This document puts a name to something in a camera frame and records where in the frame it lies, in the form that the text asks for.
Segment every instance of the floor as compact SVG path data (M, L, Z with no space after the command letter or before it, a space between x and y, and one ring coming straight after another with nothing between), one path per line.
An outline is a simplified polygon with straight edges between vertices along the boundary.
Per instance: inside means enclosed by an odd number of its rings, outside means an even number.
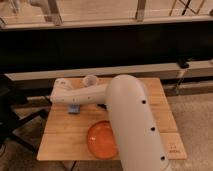
M174 171L213 170L213 82L196 87L196 83L182 86L179 96L171 87L165 91L188 159L171 161ZM38 107L16 109L20 116L38 110ZM16 133L35 146L39 146L45 120L37 118ZM0 158L0 171L66 171L73 162L38 162L36 155L12 141L6 141L6 150ZM119 161L77 162L74 171L122 171Z
M45 23L42 10L31 6L27 0L18 1L19 12L13 13L9 1L0 0L0 17L6 24ZM213 8L213 0L192 0L185 15L208 15ZM57 0L63 22L95 21L109 19L133 19L138 0ZM181 16L187 0L146 0L145 18Z

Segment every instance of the gray floor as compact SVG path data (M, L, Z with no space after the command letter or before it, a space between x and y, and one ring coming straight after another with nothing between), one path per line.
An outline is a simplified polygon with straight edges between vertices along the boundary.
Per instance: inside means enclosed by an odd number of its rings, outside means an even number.
M188 154L185 161L172 161L174 171L211 171L213 170L213 84L199 88L199 94L187 87L187 95L168 96L179 131ZM29 110L18 110L21 116ZM17 134L38 146L45 121L37 118ZM0 159L0 170L63 171L60 162L38 162L36 155L12 141L6 142L5 154ZM77 162L74 171L122 171L120 162Z

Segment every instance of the black wall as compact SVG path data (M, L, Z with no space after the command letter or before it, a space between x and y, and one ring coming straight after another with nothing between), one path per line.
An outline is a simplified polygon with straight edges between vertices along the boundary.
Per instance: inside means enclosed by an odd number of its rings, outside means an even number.
M0 72L213 58L213 22L0 32Z

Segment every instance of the orange bowl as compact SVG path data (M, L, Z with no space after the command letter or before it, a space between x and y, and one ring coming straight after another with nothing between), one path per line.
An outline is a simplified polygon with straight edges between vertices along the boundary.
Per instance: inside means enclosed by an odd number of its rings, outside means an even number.
M99 159L110 159L118 154L109 121L100 121L90 127L87 145L90 152Z

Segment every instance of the screw hole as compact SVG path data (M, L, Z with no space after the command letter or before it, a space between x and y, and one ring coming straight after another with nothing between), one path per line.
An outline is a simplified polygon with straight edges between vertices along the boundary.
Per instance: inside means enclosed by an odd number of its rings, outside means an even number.
M165 158L165 156L162 156L160 159L161 159L161 161L164 161L166 158Z
M151 128L151 131L155 131L155 127L152 127L152 128Z
M146 104L146 100L142 100L142 104Z

